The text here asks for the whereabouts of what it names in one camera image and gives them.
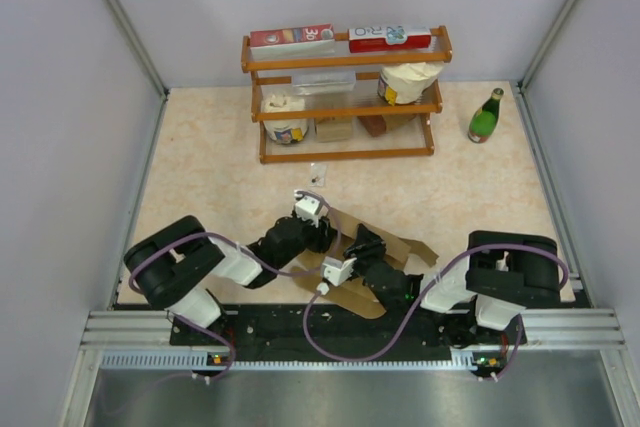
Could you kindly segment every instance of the red box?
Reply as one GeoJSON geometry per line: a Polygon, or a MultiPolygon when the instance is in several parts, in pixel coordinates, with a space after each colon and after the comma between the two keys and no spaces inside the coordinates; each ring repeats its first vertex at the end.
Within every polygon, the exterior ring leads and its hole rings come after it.
{"type": "Polygon", "coordinates": [[[431,30],[427,27],[380,25],[349,29],[349,51],[353,54],[426,49],[429,45],[431,45],[431,30]]]}

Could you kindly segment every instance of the bottle cap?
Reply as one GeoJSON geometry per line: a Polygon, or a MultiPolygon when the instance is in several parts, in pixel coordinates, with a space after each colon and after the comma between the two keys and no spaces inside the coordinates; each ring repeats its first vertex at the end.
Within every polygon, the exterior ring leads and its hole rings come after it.
{"type": "Polygon", "coordinates": [[[491,93],[491,97],[493,97],[496,100],[500,100],[503,95],[504,95],[504,90],[500,88],[493,89],[493,92],[491,93]]]}

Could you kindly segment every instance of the wine bottle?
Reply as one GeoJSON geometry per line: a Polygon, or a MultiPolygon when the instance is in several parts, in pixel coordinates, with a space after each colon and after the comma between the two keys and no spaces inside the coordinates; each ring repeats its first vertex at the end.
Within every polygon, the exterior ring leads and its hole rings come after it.
{"type": "Polygon", "coordinates": [[[471,123],[469,124],[468,133],[471,142],[481,144],[486,142],[491,134],[493,134],[496,125],[498,125],[498,118],[500,117],[500,99],[503,95],[504,90],[493,89],[489,100],[487,100],[473,115],[471,123]]]}

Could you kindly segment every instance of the brown cardboard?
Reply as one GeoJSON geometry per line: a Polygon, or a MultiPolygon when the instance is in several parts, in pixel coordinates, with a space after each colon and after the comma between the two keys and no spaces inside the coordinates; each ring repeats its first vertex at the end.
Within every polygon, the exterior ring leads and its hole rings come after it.
{"type": "MultiPolygon", "coordinates": [[[[368,224],[357,217],[353,217],[337,209],[332,209],[332,213],[334,217],[337,217],[340,224],[340,232],[342,233],[342,240],[336,257],[342,259],[342,252],[355,240],[358,224],[364,224],[365,227],[378,234],[385,241],[387,247],[385,260],[395,269],[404,270],[409,254],[417,255],[431,267],[436,265],[438,254],[431,250],[424,242],[414,239],[402,239],[380,227],[368,224]]],[[[331,219],[331,225],[336,228],[334,219],[331,219]]],[[[325,254],[314,254],[313,252],[305,251],[298,256],[298,261],[306,270],[311,270],[317,268],[322,263],[324,257],[325,254]]],[[[294,267],[292,271],[302,272],[303,269],[294,267]]],[[[293,281],[298,287],[315,293],[316,287],[322,282],[322,277],[319,274],[311,274],[294,277],[293,281]]],[[[350,280],[339,287],[332,287],[324,297],[334,304],[358,314],[365,319],[376,319],[385,313],[384,307],[378,303],[371,290],[362,285],[362,279],[350,280]]]]}

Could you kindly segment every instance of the orange wooden rack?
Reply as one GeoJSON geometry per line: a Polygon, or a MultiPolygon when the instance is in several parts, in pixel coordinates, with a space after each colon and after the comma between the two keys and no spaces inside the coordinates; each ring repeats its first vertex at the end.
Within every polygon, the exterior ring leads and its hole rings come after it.
{"type": "MultiPolygon", "coordinates": [[[[285,59],[285,60],[262,60],[251,59],[250,40],[244,36],[242,41],[242,70],[251,74],[252,98],[251,98],[251,120],[260,123],[260,148],[259,158],[263,164],[273,162],[316,162],[326,160],[343,159],[372,159],[385,157],[404,157],[433,155],[435,145],[431,133],[430,115],[442,111],[442,96],[440,87],[436,80],[429,88],[425,89],[420,99],[413,104],[389,105],[384,99],[371,102],[367,106],[348,106],[339,108],[313,108],[294,112],[262,112],[262,87],[266,85],[290,84],[291,76],[260,77],[259,72],[270,70],[292,70],[307,68],[335,68],[349,66],[403,64],[412,62],[451,62],[453,49],[447,28],[444,25],[431,29],[432,45],[435,48],[425,50],[385,52],[376,54],[350,54],[346,56],[317,57],[308,59],[285,59]],[[285,119],[317,119],[322,117],[362,117],[368,115],[406,115],[418,114],[422,135],[424,137],[424,147],[400,148],[400,149],[380,149],[380,150],[359,150],[342,152],[316,152],[316,153],[292,153],[292,154],[268,154],[267,134],[264,122],[269,120],[285,119]]],[[[349,34],[337,33],[336,41],[345,42],[349,40],[349,34]]],[[[358,72],[356,81],[376,80],[378,71],[358,72]]]]}

